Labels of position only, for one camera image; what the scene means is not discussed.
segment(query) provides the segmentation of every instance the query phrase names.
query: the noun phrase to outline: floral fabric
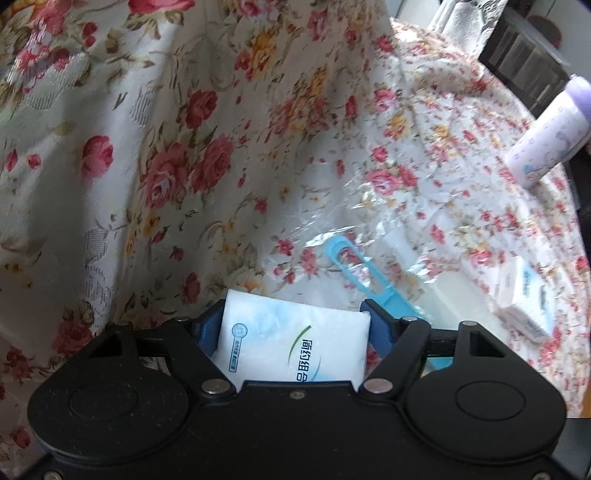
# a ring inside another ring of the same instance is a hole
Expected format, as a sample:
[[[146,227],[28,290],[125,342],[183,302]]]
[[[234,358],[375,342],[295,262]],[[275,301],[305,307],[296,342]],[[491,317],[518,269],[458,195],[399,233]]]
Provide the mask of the floral fabric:
[[[411,294],[392,225],[424,277],[489,292],[514,254],[545,276],[553,340],[509,345],[579,413],[590,280],[564,172],[515,185],[502,156],[531,117],[442,37],[380,0],[17,0],[1,26],[8,475],[39,455],[28,397],[108,321],[196,316],[227,288],[357,309],[330,232]]]

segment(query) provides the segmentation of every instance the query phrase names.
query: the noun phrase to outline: bottle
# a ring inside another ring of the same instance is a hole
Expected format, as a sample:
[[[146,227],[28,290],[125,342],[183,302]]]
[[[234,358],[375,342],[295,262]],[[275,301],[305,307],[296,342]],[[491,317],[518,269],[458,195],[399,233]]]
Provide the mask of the bottle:
[[[517,183],[529,189],[591,138],[591,84],[573,75],[563,92],[505,156]]]

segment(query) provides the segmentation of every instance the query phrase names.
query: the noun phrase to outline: white tissue pack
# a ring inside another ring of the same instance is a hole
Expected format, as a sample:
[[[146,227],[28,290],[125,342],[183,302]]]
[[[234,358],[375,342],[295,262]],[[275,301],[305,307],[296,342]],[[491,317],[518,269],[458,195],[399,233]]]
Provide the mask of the white tissue pack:
[[[552,290],[521,257],[513,257],[499,272],[496,314],[534,342],[552,338],[555,301]]]
[[[237,390],[245,380],[363,381],[369,313],[229,290],[213,362]]]

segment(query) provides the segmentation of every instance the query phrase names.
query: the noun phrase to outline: black mount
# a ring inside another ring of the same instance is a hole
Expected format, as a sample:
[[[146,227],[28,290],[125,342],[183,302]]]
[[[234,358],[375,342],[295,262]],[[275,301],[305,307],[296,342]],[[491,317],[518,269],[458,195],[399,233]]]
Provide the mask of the black mount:
[[[560,393],[475,322],[434,330],[367,300],[392,345],[369,379],[387,391],[246,382],[211,394],[203,382],[225,380],[208,357],[223,307],[154,330],[112,326],[54,373],[28,406],[48,455],[21,479],[572,479],[550,456]],[[165,357],[170,375],[142,356]],[[430,356],[453,364],[421,377]]]

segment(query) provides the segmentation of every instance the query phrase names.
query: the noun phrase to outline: pink rose print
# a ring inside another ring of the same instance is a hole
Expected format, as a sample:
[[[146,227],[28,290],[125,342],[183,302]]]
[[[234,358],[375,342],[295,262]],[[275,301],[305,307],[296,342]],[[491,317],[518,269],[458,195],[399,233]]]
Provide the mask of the pink rose print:
[[[179,247],[173,247],[173,252],[170,254],[169,258],[174,258],[175,260],[182,260],[184,258],[184,250]]]
[[[318,11],[314,10],[310,14],[308,24],[306,25],[312,33],[312,40],[324,40],[326,37],[326,19],[328,17],[328,9]]]
[[[183,284],[183,303],[195,303],[201,293],[201,283],[195,272],[191,272]]]
[[[234,147],[229,138],[221,135],[205,149],[203,159],[193,172],[191,186],[193,192],[210,190],[217,185],[224,174],[230,170],[231,155]]]
[[[183,191],[188,179],[187,153],[180,143],[173,143],[168,150],[159,152],[152,160],[145,181],[146,206],[162,208]]]
[[[347,118],[351,120],[355,120],[357,118],[357,100],[355,99],[355,95],[351,95],[347,103],[345,104],[345,112]]]
[[[21,378],[31,378],[31,367],[29,360],[22,354],[22,351],[16,347],[10,346],[6,354],[5,367],[10,367],[10,374],[14,380]]]
[[[375,147],[371,151],[371,157],[378,163],[383,163],[388,159],[388,150],[386,147]]]
[[[404,183],[404,185],[406,187],[416,187],[418,184],[418,179],[417,176],[414,174],[414,172],[404,166],[404,165],[400,165],[400,167],[398,168],[398,173],[400,174],[400,178],[402,179],[402,183]]]
[[[208,90],[202,92],[198,90],[189,98],[189,105],[187,107],[187,127],[198,128],[204,120],[207,120],[216,109],[217,93]]]
[[[88,325],[80,319],[72,317],[63,320],[57,329],[56,339],[51,348],[60,355],[73,355],[82,350],[92,340],[92,333]]]
[[[431,225],[431,238],[438,244],[443,245],[445,243],[445,234],[437,225]]]
[[[267,199],[256,199],[255,211],[259,213],[267,212]]]
[[[312,247],[304,248],[300,260],[302,267],[308,275],[314,275],[318,273],[318,265],[316,264],[316,254]]]
[[[579,271],[587,270],[589,268],[589,262],[587,261],[587,257],[585,257],[584,255],[582,255],[581,257],[578,257],[575,266],[576,266],[577,270],[579,270]]]
[[[15,148],[6,157],[6,162],[4,163],[6,171],[8,171],[8,172],[12,171],[12,169],[17,165],[17,162],[18,162],[18,155],[17,155],[17,149]]]
[[[31,170],[35,170],[39,165],[41,165],[41,157],[36,153],[33,155],[28,155],[27,163],[29,164],[29,167],[31,167]]]
[[[65,48],[57,48],[53,51],[53,67],[56,72],[61,72],[70,63],[70,53]]]
[[[195,6],[194,0],[129,0],[129,10],[133,14],[152,14],[158,10],[186,12]]]
[[[503,167],[502,169],[500,169],[499,175],[503,177],[508,183],[516,183],[515,177],[507,167]]]
[[[392,175],[388,170],[382,168],[369,172],[365,176],[376,191],[382,195],[392,195],[400,187],[400,178]]]
[[[293,249],[294,249],[294,244],[291,243],[289,240],[278,240],[277,241],[277,251],[280,254],[287,255],[288,257],[290,257]]]
[[[93,181],[102,177],[113,163],[113,145],[106,135],[89,138],[82,149],[82,177]]]
[[[345,162],[342,158],[335,161],[336,176],[338,179],[342,179],[345,175]]]
[[[248,50],[242,52],[236,57],[234,62],[234,70],[248,70],[251,65],[251,54]]]
[[[72,7],[72,0],[50,0],[39,12],[39,20],[51,35],[59,35],[64,28],[64,19]]]
[[[377,47],[384,52],[391,52],[394,50],[394,46],[392,45],[392,39],[387,35],[382,35],[376,40]]]
[[[384,113],[389,108],[392,108],[397,101],[396,94],[390,89],[382,88],[374,91],[374,103],[379,113]]]
[[[25,449],[31,444],[31,438],[29,437],[29,434],[25,431],[25,427],[23,427],[22,425],[14,427],[10,432],[10,437],[12,438],[16,446],[21,449]]]

